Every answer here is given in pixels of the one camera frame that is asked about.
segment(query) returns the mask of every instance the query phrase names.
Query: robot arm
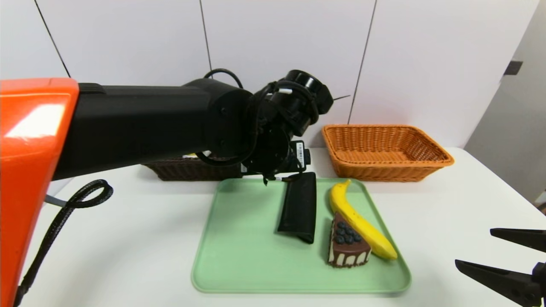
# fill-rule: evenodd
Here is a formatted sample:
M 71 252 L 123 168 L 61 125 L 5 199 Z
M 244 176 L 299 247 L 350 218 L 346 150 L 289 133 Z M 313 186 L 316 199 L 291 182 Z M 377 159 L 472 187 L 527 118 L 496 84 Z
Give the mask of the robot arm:
M 325 85 L 299 70 L 255 94 L 214 79 L 79 89 L 54 180 L 205 150 L 272 176 L 283 172 L 292 136 L 333 103 Z
M 290 140 L 333 104 L 328 88 L 299 70 L 254 94 L 213 79 L 180 87 L 8 80 L 0 83 L 0 101 L 0 307 L 13 306 L 52 179 L 192 152 L 270 178 L 291 170 Z M 231 159 L 211 160 L 205 150 Z

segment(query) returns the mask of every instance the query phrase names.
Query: orange robot arm segment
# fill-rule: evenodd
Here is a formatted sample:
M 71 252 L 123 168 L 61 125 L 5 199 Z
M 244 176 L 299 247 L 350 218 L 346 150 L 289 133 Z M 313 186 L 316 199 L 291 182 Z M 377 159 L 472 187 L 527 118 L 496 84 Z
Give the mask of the orange robot arm segment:
M 1 307 L 13 306 L 78 93 L 68 78 L 0 81 Z

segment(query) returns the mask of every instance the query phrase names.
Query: panel seam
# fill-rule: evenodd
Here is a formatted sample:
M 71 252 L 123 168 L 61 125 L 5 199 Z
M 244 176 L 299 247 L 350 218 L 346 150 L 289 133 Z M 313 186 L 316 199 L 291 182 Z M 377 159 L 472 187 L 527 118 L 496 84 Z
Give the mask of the panel seam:
M 201 0 L 199 0 L 199 6 L 201 7 L 201 19 L 203 20 L 203 32 L 205 33 L 206 53 L 207 53 L 207 56 L 209 57 L 209 68 L 210 70 L 212 70 L 212 61 L 210 60 L 209 39 L 206 35 L 205 14 L 203 13 L 203 3 Z
M 53 36 L 51 36 L 51 32 L 49 31 L 48 25 L 45 23 L 44 15 L 41 13 L 40 6 L 38 5 L 38 1 L 34 0 L 34 4 L 36 4 L 36 8 L 38 9 L 38 13 L 40 14 L 41 20 L 44 23 L 45 29 L 48 32 L 49 38 L 51 39 L 51 42 L 53 43 L 53 47 L 55 47 L 55 51 L 57 51 L 57 56 L 59 56 L 59 59 L 61 60 L 61 63 L 63 64 L 64 71 L 67 73 L 69 78 L 72 78 L 70 76 L 70 73 L 68 72 L 68 68 L 66 64 L 64 64 L 63 57 L 61 56 L 61 53 L 59 52 L 59 48 L 57 48 L 57 44 L 55 44 L 55 40 L 53 39 Z
M 368 35 L 366 37 L 366 44 L 364 45 L 364 53 L 362 54 L 362 61 L 360 62 L 360 70 L 358 71 L 357 85 L 354 87 L 353 102 L 351 103 L 351 110 L 349 111 L 349 119 L 347 124 L 351 122 L 351 116 L 353 115 L 354 101 L 357 98 L 358 83 L 360 82 L 360 75 L 362 74 L 362 67 L 364 66 L 364 58 L 366 57 L 366 51 L 368 50 L 368 42 L 370 41 L 370 33 L 372 33 L 373 17 L 375 16 L 375 9 L 377 6 L 377 0 L 373 3 L 372 18 L 370 20 L 370 27 L 368 28 Z

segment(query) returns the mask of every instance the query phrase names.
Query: label sticker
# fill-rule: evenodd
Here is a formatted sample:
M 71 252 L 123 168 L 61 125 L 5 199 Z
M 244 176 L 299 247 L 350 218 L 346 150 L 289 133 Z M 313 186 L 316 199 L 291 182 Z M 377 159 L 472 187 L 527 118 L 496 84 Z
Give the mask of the label sticker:
M 304 143 L 298 142 L 296 143 L 296 157 L 301 163 L 301 168 L 305 166 L 305 160 L 304 160 Z

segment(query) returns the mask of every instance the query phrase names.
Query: black pouch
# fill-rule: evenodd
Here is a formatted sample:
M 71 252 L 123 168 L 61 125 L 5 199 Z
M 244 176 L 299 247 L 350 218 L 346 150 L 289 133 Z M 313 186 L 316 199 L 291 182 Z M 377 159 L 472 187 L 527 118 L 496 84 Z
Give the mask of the black pouch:
M 313 244 L 317 219 L 317 176 L 315 173 L 301 173 L 283 181 L 288 186 L 277 231 Z

